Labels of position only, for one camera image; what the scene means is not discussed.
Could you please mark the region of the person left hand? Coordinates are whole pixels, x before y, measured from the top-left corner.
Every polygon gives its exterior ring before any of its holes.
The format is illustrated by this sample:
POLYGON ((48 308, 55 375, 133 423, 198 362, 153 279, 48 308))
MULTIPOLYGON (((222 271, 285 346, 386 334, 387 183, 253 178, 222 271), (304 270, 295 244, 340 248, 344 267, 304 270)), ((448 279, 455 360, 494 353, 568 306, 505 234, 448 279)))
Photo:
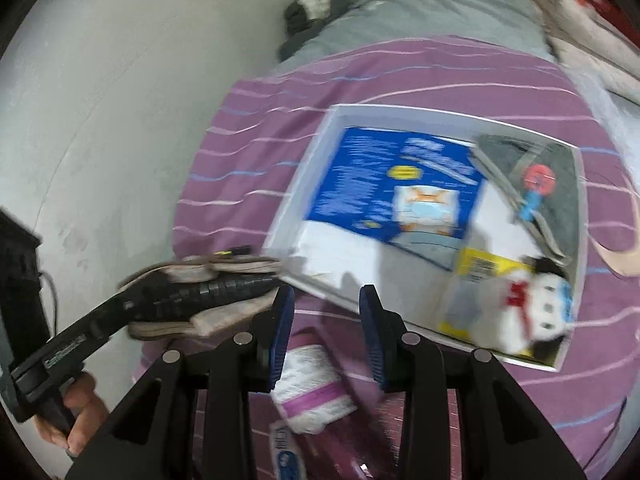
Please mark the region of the person left hand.
POLYGON ((63 402, 75 416, 75 422, 67 436, 38 415, 34 417, 34 425, 43 441, 62 448, 70 455, 78 456, 106 421, 110 412, 96 394, 96 378, 88 373, 82 373, 66 389, 63 402))

